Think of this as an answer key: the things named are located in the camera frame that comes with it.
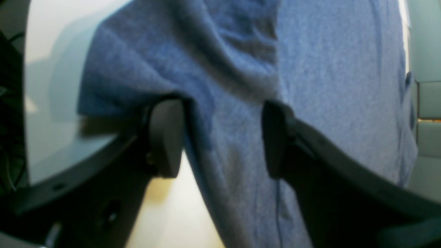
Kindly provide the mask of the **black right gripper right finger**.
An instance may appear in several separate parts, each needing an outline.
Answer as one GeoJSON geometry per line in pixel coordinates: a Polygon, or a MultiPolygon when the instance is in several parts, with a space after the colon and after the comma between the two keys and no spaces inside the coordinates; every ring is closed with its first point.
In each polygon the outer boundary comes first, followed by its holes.
{"type": "Polygon", "coordinates": [[[295,191],[315,248],[439,248],[440,204],[362,167],[292,109],[266,100],[266,167],[295,191]]]}

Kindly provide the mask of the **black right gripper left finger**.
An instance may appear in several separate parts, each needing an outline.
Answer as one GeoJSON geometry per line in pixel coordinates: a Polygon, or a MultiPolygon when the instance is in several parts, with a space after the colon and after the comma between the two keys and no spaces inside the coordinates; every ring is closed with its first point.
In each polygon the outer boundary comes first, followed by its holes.
{"type": "Polygon", "coordinates": [[[101,150],[51,179],[1,198],[1,234],[46,248],[123,248],[154,177],[176,178],[183,102],[165,99],[101,150]]]}

